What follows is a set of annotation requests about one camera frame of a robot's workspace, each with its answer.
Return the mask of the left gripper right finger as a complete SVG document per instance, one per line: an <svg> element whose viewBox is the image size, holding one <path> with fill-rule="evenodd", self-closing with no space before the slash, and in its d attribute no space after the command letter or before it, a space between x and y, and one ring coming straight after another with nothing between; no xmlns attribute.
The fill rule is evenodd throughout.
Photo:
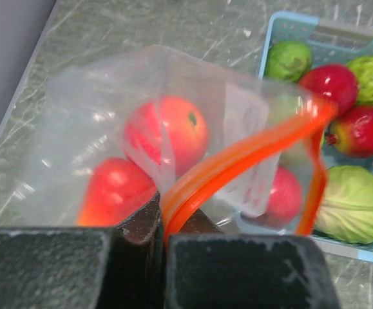
<svg viewBox="0 0 373 309"><path fill-rule="evenodd" d="M341 306L323 252L310 238L225 234L196 211L166 250L166 308Z"/></svg>

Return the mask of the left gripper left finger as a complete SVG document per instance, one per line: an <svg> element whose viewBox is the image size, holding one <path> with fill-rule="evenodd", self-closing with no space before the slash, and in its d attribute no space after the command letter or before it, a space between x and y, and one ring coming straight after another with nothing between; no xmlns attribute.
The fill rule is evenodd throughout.
<svg viewBox="0 0 373 309"><path fill-rule="evenodd" d="M0 308L162 308L159 199L114 227L0 227Z"/></svg>

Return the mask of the clear zip bag orange zipper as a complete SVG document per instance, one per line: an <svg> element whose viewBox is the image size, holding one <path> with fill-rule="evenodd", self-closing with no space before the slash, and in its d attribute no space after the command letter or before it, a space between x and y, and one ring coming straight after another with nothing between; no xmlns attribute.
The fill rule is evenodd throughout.
<svg viewBox="0 0 373 309"><path fill-rule="evenodd" d="M203 210L243 233L308 234L336 107L153 45L70 66L44 83L16 181L28 225L112 226L156 198L165 233Z"/></svg>

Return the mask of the large red apple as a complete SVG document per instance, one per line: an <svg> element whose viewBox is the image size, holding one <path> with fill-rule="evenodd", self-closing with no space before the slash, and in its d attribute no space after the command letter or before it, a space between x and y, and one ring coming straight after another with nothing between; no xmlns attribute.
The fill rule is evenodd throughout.
<svg viewBox="0 0 373 309"><path fill-rule="evenodd" d="M201 161L209 145L208 127L200 110L177 96L151 100L134 110L123 137L155 163L172 165L177 176Z"/></svg>

